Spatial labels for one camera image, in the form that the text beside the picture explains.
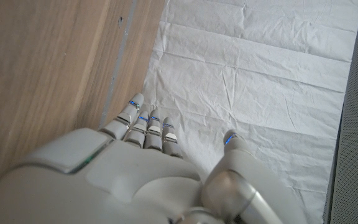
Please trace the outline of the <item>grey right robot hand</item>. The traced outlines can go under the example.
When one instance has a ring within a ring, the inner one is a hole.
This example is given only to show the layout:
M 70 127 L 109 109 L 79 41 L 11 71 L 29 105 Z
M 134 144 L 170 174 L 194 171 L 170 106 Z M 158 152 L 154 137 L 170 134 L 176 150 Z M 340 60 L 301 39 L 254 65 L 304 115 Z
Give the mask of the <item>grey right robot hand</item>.
M 170 118 L 136 94 L 105 127 L 81 128 L 0 179 L 0 223 L 305 223 L 295 196 L 231 129 L 206 180 Z

